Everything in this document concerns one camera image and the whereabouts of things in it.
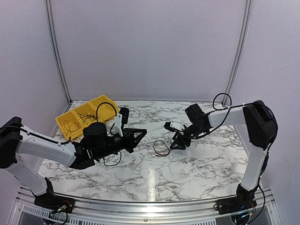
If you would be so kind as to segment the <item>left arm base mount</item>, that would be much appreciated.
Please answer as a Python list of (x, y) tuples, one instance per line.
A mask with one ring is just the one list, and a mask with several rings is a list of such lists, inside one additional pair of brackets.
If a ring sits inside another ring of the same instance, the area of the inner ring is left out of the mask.
[(42, 195), (34, 195), (34, 204), (43, 208), (51, 209), (54, 213), (72, 213), (75, 200), (70, 197), (56, 195), (53, 190), (51, 181), (45, 178), (46, 192)]

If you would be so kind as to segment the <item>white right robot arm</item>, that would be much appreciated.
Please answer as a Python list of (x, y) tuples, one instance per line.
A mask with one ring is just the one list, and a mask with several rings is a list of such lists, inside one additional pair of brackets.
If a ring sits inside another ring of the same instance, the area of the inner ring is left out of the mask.
[(192, 140), (204, 138), (222, 126), (246, 126), (250, 155), (239, 187), (247, 192), (254, 190), (267, 167), (270, 147), (278, 133), (278, 124), (271, 109), (257, 100), (208, 113), (204, 113), (198, 104), (193, 104), (185, 112), (190, 126), (177, 122), (166, 122), (164, 125), (165, 129), (175, 133), (170, 146), (172, 150), (184, 150)]

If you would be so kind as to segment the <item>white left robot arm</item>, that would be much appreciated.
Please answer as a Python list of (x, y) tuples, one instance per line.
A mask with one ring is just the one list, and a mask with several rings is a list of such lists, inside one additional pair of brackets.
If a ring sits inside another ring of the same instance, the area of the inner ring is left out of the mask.
[(58, 196), (52, 193), (46, 178), (26, 163), (23, 154), (84, 170), (121, 150), (132, 153), (146, 134), (146, 129), (121, 127), (116, 134), (108, 135), (104, 123), (94, 122), (83, 129), (80, 142), (58, 142), (24, 126), (21, 118), (13, 117), (0, 128), (0, 167), (15, 176), (35, 196), (41, 196), (40, 200), (48, 208), (54, 209), (59, 205)]

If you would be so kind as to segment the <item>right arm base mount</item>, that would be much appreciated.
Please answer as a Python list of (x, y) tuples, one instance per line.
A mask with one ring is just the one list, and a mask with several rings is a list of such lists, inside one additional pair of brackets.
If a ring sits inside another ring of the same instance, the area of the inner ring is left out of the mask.
[(254, 189), (248, 191), (238, 185), (235, 197), (228, 197), (224, 199), (219, 199), (216, 201), (213, 209), (218, 211), (220, 215), (227, 213), (234, 213), (242, 210), (247, 210), (250, 208), (255, 208), (257, 206), (255, 199), (255, 192), (258, 189), (258, 185)]

